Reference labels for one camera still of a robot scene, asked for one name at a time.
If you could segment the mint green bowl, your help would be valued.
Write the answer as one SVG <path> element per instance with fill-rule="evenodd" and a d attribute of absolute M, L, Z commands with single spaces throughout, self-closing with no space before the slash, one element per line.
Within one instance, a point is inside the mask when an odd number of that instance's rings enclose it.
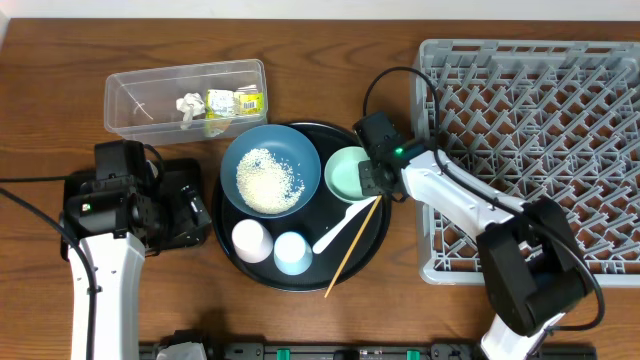
<path fill-rule="evenodd" d="M 360 185 L 360 162 L 368 161 L 365 150 L 358 146 L 344 147 L 331 155 L 324 168 L 324 180 L 331 193 L 346 203 L 367 199 Z"/>

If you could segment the white pink cup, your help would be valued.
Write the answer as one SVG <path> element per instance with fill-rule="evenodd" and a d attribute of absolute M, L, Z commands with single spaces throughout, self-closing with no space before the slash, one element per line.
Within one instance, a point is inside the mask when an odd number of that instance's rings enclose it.
<path fill-rule="evenodd" d="M 273 239 L 268 230 L 253 219 L 238 222 L 232 230 L 232 243 L 237 256 L 246 263 L 259 263 L 273 250 Z"/>

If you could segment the pile of white rice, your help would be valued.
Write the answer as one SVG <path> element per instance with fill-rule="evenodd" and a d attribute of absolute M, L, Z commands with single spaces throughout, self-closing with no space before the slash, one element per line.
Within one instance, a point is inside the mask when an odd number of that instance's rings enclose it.
<path fill-rule="evenodd" d="M 236 167 L 236 185 L 243 201 L 254 211 L 276 215 L 296 205 L 305 184 L 292 166 L 265 148 L 246 153 Z"/>

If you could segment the blue plate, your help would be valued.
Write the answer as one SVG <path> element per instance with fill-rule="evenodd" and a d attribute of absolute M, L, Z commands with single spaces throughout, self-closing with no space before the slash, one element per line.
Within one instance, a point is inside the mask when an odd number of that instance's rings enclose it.
<path fill-rule="evenodd" d="M 278 160 L 288 162 L 295 177 L 305 184 L 305 191 L 294 207 L 280 214 L 267 215 L 251 209 L 242 199 L 236 185 L 236 167 L 241 158 L 254 148 L 265 148 Z M 320 183 L 321 162 L 318 151 L 302 132 L 284 125 L 262 125 L 235 139 L 223 156 L 220 181 L 227 199 L 240 211 L 260 218 L 290 215 L 306 205 Z"/>

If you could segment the light blue cup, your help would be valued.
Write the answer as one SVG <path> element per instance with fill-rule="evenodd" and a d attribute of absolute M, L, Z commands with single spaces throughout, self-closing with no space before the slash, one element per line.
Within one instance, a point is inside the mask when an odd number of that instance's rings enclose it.
<path fill-rule="evenodd" d="M 274 262 L 285 275 L 297 276 L 312 264 L 313 253 L 305 238 L 297 232 L 282 233 L 274 243 Z"/>

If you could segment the white tissue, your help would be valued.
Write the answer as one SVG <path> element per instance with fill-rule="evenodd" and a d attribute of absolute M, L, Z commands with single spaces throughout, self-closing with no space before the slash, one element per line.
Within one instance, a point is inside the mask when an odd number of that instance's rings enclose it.
<path fill-rule="evenodd" d="M 187 130 L 195 117 L 206 112 L 206 105 L 199 93 L 187 93 L 176 100 L 176 109 L 183 113 L 180 128 Z"/>

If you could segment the yellow green snack wrapper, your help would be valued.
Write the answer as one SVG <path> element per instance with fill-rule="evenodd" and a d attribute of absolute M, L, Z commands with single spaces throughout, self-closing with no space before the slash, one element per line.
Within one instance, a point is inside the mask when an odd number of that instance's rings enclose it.
<path fill-rule="evenodd" d="M 238 116 L 258 115 L 266 108 L 263 92 L 255 84 L 235 91 L 210 89 L 205 96 L 205 134 L 216 137 L 224 133 Z"/>

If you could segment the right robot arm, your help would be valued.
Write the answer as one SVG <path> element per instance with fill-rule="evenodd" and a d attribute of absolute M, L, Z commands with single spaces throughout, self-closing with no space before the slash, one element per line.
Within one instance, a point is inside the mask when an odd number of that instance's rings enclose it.
<path fill-rule="evenodd" d="M 399 192 L 444 215 L 476 243 L 496 316 L 480 342 L 487 359 L 526 359 L 551 327 L 586 297 L 591 283 L 561 207 L 528 203 L 473 177 L 440 149 L 407 140 L 382 112 L 353 127 L 368 159 L 364 192 Z"/>

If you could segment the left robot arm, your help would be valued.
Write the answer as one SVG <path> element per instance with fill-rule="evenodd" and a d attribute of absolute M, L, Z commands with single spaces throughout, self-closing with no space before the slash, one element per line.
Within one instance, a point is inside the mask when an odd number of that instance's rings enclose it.
<path fill-rule="evenodd" d="M 64 181 L 61 256 L 73 283 L 72 356 L 138 359 L 144 262 L 201 245 L 211 217 L 194 159 L 147 159 L 152 146 L 120 140 L 94 148 L 95 167 Z"/>

